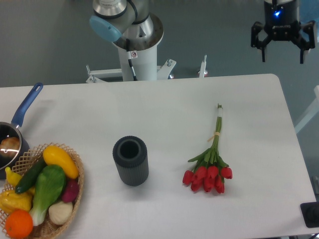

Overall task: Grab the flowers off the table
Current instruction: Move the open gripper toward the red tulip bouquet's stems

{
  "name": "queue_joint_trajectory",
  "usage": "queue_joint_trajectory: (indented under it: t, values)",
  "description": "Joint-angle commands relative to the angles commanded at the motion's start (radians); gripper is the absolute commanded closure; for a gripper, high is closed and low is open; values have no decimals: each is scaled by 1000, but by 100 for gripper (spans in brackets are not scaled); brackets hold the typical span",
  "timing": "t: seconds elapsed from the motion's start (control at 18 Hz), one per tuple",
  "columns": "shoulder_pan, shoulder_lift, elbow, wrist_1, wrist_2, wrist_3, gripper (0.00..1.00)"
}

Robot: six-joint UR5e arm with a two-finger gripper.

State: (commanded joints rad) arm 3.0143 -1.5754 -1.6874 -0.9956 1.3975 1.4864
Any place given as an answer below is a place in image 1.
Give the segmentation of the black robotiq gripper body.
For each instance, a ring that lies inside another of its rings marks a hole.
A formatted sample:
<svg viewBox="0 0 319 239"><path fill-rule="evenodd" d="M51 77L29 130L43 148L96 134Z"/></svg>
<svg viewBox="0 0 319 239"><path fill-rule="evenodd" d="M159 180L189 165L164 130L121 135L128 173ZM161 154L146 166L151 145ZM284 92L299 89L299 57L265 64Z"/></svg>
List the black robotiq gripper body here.
<svg viewBox="0 0 319 239"><path fill-rule="evenodd" d="M274 41L292 41L300 36L299 1L265 0L264 31Z"/></svg>

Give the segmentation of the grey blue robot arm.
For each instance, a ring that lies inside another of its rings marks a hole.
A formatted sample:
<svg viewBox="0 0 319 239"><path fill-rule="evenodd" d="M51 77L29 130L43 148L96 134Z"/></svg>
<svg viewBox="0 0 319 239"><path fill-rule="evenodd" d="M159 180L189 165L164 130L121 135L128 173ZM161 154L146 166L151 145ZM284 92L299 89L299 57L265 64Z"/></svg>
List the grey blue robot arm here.
<svg viewBox="0 0 319 239"><path fill-rule="evenodd" d="M95 0L94 15L89 22L92 29L104 40L117 42L132 26L149 18L147 0ZM307 22L299 19L299 1L264 1L265 23L255 22L251 27L251 47L265 56L271 41L290 41L300 49L300 62L305 53L316 46L318 20Z"/></svg>

